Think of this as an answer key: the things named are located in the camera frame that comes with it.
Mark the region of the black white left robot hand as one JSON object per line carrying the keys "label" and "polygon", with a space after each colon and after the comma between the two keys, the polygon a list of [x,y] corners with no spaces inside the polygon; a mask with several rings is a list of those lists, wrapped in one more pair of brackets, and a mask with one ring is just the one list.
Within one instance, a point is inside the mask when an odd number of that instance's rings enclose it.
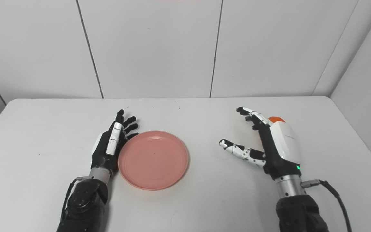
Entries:
{"label": "black white left robot hand", "polygon": [[119,110],[109,129],[103,132],[92,154],[91,168],[104,168],[112,176],[118,171],[119,154],[125,144],[138,132],[137,118],[125,119],[125,111]]}

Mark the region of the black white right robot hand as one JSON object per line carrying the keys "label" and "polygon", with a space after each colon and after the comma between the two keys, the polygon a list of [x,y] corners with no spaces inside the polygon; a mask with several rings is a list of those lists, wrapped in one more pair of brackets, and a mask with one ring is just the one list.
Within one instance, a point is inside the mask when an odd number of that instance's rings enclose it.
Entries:
{"label": "black white right robot hand", "polygon": [[241,160],[262,167],[273,180],[287,175],[301,177],[300,149],[290,125],[280,117],[267,118],[247,107],[238,107],[236,112],[253,123],[252,129],[258,132],[263,151],[227,139],[222,139],[219,146]]}

